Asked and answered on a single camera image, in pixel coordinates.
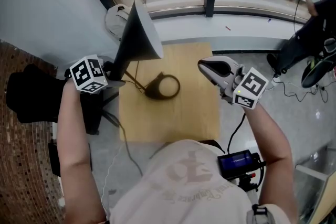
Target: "bag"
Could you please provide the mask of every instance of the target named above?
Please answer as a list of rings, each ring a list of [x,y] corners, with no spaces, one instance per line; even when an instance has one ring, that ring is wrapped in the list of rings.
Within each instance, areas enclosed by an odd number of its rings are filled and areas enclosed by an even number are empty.
[[[131,8],[118,4],[111,7],[105,17],[106,29],[119,41],[121,40],[122,33],[128,19],[128,15],[131,11]]]

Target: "black cloth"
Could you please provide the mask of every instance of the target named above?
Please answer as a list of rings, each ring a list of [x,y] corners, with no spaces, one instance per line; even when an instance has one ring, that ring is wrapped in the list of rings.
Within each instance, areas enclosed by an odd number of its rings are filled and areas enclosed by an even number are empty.
[[[336,0],[321,0],[314,5],[318,16],[311,17],[285,43],[277,58],[276,71],[287,70],[308,56],[317,56],[323,50],[324,41],[336,36]]]

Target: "brown brick wall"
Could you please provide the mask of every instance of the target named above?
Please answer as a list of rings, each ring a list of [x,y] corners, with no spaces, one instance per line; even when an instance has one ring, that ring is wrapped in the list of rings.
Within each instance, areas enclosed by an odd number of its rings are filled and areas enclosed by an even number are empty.
[[[51,123],[21,124],[6,106],[9,75],[34,63],[55,76],[53,65],[0,41],[0,223],[61,223],[61,190],[52,174]]]

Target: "lamp shade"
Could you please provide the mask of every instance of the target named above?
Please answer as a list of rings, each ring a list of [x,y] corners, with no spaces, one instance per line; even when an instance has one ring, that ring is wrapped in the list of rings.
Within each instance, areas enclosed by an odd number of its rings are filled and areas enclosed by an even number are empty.
[[[115,58],[113,73],[117,79],[122,78],[131,61],[163,58],[158,33],[139,0],[133,3]]]

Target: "device screen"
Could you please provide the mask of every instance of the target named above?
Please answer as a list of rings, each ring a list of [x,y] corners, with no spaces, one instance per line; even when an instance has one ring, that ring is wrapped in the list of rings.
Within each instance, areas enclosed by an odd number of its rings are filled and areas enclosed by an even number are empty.
[[[249,152],[243,152],[229,158],[222,158],[222,167],[224,170],[237,169],[246,165],[253,164],[253,160]]]

